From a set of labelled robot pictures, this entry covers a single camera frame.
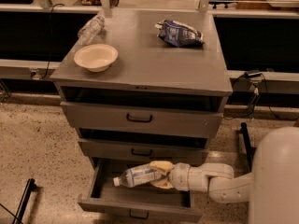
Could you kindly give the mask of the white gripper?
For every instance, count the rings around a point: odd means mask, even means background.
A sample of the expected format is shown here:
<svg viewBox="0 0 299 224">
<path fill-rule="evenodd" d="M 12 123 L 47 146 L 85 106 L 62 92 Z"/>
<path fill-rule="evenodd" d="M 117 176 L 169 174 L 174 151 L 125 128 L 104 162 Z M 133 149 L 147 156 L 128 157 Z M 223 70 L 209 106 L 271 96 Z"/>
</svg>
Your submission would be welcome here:
<svg viewBox="0 0 299 224">
<path fill-rule="evenodd" d="M 188 174 L 191 166 L 186 163 L 177 163 L 175 166 L 170 161 L 152 161 L 149 164 L 151 169 L 160 172 L 167 177 L 151 181 L 151 185 L 159 189 L 172 189 L 173 187 L 180 191 L 188 191 Z"/>
</svg>

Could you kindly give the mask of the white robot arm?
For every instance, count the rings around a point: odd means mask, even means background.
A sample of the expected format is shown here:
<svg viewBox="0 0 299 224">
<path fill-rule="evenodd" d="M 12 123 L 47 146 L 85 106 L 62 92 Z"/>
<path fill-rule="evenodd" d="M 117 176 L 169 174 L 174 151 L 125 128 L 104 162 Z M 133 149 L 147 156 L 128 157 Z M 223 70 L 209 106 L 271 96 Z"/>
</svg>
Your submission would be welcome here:
<svg viewBox="0 0 299 224">
<path fill-rule="evenodd" d="M 299 224 L 299 128 L 283 127 L 258 144 L 252 170 L 239 177 L 232 166 L 152 161 L 164 175 L 153 186 L 201 191 L 217 203 L 249 203 L 249 224 Z"/>
</svg>

